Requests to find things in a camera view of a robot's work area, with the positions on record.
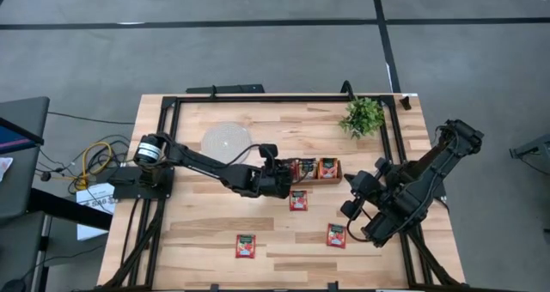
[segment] wooden table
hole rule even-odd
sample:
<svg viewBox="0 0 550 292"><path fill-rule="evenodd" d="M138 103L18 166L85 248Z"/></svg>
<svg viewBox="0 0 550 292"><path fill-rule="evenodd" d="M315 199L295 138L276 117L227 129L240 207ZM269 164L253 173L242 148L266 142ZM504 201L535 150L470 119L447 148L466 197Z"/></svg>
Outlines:
<svg viewBox="0 0 550 292"><path fill-rule="evenodd" d="M156 131L162 97L142 96L131 157L141 136ZM412 97L411 105L410 111L401 105L397 111L407 158L415 160L431 146L419 98ZM345 114L345 103L185 103L176 140L199 151L206 130L231 121L247 127L254 143L277 144L278 158L338 157L344 173L361 169L373 173L375 161L383 156L380 134L351 140L337 126ZM393 157L398 160L389 113L386 115ZM255 150L246 163L260 166L263 161ZM241 198L214 179L183 167L176 171L162 225L154 289L208 289L211 283L219 283L222 289L324 289L334 281L339 281L342 289L407 287L398 236L383 248L350 237L346 249L326 246L327 224L347 222L339 212L342 203L351 199L346 181L298 187L308 191L309 209L290 212L288 199ZM119 268L132 205L128 200L116 207L98 284ZM370 204L366 210L376 213ZM128 252L136 238L139 211L133 221ZM360 217L351 231L361 235L359 228L367 221ZM463 281L446 209L434 203L422 226L433 254L451 276ZM256 235L255 259L235 258L237 234ZM412 243L411 248L417 281L422 282L418 253ZM148 252L142 255L138 283L144 282L148 256Z"/></svg>

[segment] table leg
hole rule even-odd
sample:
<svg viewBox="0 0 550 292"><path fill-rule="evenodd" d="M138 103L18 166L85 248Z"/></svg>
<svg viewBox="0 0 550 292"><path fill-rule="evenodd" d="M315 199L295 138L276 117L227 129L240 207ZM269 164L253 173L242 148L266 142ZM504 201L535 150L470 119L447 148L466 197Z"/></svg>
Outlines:
<svg viewBox="0 0 550 292"><path fill-rule="evenodd" d="M93 228L109 230L112 215L83 206L38 189L31 189L28 211L44 211L50 216L81 223Z"/></svg>

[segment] red snack packet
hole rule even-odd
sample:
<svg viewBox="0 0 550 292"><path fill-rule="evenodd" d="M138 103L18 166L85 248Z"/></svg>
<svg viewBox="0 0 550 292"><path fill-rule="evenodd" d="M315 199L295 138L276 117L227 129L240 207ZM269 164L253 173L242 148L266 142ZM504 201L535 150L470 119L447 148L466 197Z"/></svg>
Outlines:
<svg viewBox="0 0 550 292"><path fill-rule="evenodd" d="M256 235L237 235L235 258L254 259L256 254Z"/></svg>
<svg viewBox="0 0 550 292"><path fill-rule="evenodd" d="M308 210L308 192L290 192L290 210Z"/></svg>
<svg viewBox="0 0 550 292"><path fill-rule="evenodd" d="M328 223L327 228L327 246L336 246L345 248L345 227Z"/></svg>

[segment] round plate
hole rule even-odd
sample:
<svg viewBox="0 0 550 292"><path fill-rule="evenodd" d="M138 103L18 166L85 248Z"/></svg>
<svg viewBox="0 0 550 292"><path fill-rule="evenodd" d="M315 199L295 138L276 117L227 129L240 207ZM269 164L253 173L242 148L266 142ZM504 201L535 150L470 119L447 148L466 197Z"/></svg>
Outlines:
<svg viewBox="0 0 550 292"><path fill-rule="evenodd" d="M208 129L200 142L203 155L223 163L233 161L252 143L248 130L236 123L222 123ZM242 154L234 163L241 163L248 157L250 150Z"/></svg>

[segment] gray floor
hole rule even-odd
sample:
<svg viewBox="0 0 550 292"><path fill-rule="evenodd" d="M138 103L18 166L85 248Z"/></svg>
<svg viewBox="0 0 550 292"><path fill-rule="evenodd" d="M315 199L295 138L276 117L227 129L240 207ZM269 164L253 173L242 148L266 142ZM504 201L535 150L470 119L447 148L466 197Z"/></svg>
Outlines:
<svg viewBox="0 0 550 292"><path fill-rule="evenodd" d="M382 2L387 18L550 16L550 0ZM372 3L5 0L0 23L373 18ZM541 232L550 227L550 179L508 155L508 148L550 133L550 24L388 31L402 91L419 93L429 129L460 118L486 134L482 151L446 181L468 282L550 290L550 245ZM212 84L261 82L271 93L333 92L348 79L356 91L389 91L376 26L0 31L0 77L0 100L47 95L53 111L123 121L135 117L141 94ZM129 136L131 128L51 116L44 150L69 161L112 133ZM63 182L35 185L66 195ZM58 230L74 237L74 229ZM66 254L79 251L58 247ZM52 267L48 290L89 289L100 264L96 253Z"/></svg>

